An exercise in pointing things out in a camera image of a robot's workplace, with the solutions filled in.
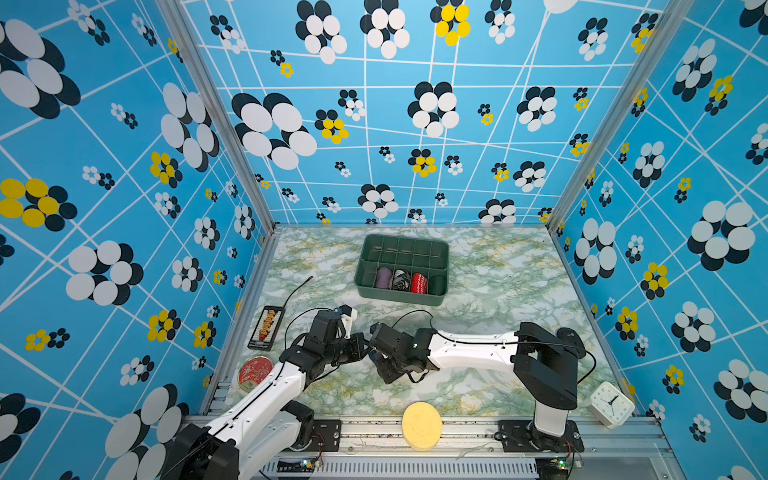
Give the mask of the green compartment tray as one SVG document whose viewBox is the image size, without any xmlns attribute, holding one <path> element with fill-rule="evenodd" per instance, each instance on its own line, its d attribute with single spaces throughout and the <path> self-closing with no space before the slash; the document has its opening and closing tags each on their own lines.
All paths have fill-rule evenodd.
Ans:
<svg viewBox="0 0 768 480">
<path fill-rule="evenodd" d="M 449 244 L 442 240 L 370 234 L 363 241 L 355 272 L 354 285 L 363 298 L 439 306 L 449 290 Z M 402 269 L 411 274 L 421 273 L 429 281 L 432 275 L 447 277 L 447 291 L 443 296 L 384 290 L 375 287 L 376 272 L 388 267 L 393 272 Z"/>
</svg>

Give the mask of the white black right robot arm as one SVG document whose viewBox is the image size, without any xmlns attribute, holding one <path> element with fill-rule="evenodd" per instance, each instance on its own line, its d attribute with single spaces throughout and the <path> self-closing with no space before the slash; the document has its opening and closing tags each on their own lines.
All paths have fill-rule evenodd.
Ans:
<svg viewBox="0 0 768 480">
<path fill-rule="evenodd" d="M 556 333 L 532 322 L 515 332 L 459 335 L 435 328 L 414 334 L 384 323 L 371 329 L 371 361 L 385 383 L 428 371 L 474 368 L 512 373 L 535 400 L 532 429 L 551 438 L 565 435 L 578 406 L 579 361 L 588 355 L 575 330 Z"/>
</svg>

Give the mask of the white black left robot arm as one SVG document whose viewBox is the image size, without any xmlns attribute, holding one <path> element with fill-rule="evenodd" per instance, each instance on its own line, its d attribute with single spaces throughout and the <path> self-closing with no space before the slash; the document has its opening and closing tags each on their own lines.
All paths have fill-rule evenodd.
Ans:
<svg viewBox="0 0 768 480">
<path fill-rule="evenodd" d="M 314 411 L 296 398 L 328 366 L 362 360 L 366 340 L 354 333 L 358 312 L 320 308 L 307 332 L 279 356 L 265 380 L 205 426 L 185 426 L 168 453 L 162 479 L 250 479 L 273 457 L 310 441 Z"/>
</svg>

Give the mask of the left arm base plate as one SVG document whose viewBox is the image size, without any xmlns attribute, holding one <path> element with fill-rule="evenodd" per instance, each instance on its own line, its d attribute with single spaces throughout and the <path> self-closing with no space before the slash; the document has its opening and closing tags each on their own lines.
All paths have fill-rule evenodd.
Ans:
<svg viewBox="0 0 768 480">
<path fill-rule="evenodd" d="M 337 452 L 340 448 L 342 421 L 315 419 L 300 429 L 296 442 L 288 447 L 293 452 Z"/>
</svg>

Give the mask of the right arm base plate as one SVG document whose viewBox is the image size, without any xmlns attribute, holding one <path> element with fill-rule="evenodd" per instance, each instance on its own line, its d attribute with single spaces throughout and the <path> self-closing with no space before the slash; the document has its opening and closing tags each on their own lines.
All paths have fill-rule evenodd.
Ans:
<svg viewBox="0 0 768 480">
<path fill-rule="evenodd" d="M 564 434 L 555 437 L 541 433 L 534 428 L 533 421 L 500 420 L 493 438 L 502 444 L 507 453 L 583 453 L 582 436 L 577 424 L 567 420 Z"/>
</svg>

